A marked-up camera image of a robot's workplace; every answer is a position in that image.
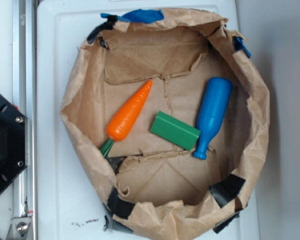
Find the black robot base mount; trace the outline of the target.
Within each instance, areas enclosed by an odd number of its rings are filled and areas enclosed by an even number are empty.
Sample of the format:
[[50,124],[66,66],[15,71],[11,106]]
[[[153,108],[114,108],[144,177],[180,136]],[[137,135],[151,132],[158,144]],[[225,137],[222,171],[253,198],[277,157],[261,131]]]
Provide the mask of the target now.
[[27,118],[0,94],[0,195],[26,168]]

